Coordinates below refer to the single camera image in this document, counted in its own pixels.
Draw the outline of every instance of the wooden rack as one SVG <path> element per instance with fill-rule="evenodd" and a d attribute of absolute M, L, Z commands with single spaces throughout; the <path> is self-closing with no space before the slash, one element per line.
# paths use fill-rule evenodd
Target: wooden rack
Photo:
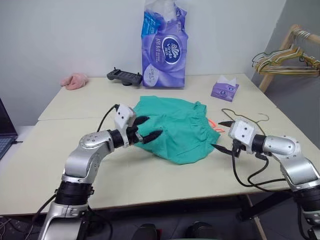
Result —
<path fill-rule="evenodd" d="M 290 27 L 290 30 L 287 33 L 284 41 L 282 42 L 282 45 L 279 50 L 285 50 L 285 49 L 290 48 L 290 46 L 294 43 L 297 29 L 301 29 L 301 27 L 297 24 L 294 24 Z M 318 36 L 318 35 L 311 34 L 306 40 L 320 45 L 320 36 Z M 264 93 L 274 78 L 275 78 L 274 74 L 264 75 L 264 78 L 259 85 L 259 89 Z"/>

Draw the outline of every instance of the hanger rack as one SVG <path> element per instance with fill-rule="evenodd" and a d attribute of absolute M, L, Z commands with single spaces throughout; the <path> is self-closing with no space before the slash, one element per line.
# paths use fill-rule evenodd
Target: hanger rack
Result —
<path fill-rule="evenodd" d="M 304 31 L 299 25 L 294 24 L 290 27 L 290 30 L 287 33 L 284 41 L 282 42 L 279 50 L 290 48 L 290 46 L 294 43 L 295 38 L 299 35 L 304 36 L 304 38 L 310 42 L 320 45 L 320 36 Z M 274 74 L 266 74 L 259 85 L 259 89 L 264 93 L 268 89 L 270 83 L 274 80 L 274 78 Z"/>

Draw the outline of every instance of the floor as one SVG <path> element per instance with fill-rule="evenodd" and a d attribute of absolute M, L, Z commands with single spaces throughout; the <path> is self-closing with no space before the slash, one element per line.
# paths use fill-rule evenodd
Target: floor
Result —
<path fill-rule="evenodd" d="M 254 194 L 250 198 L 257 203 L 267 197 L 268 193 Z M 150 216 L 146 214 L 148 209 L 139 216 L 119 216 L 112 221 L 114 228 L 112 240 L 130 240 L 136 229 L 145 223 L 155 224 L 162 230 L 161 240 L 183 238 L 188 226 L 195 221 L 202 221 L 215 226 L 223 237 L 223 240 L 260 240 L 256 225 L 252 220 L 239 222 L 235 215 L 240 208 L 221 210 L 184 210 L 180 213 L 168 213 L 159 211 Z M 292 199 L 274 207 L 260 217 L 260 221 L 268 240 L 302 240 L 297 225 L 297 207 Z M 11 221 L 19 229 L 24 229 L 26 224 L 16 220 Z M 107 240 L 109 229 L 106 227 L 100 234 L 89 237 L 89 240 Z M 33 234 L 29 240 L 36 240 L 37 234 Z M 10 225 L 6 225 L 4 240 L 21 240 L 22 234 L 15 231 Z"/>

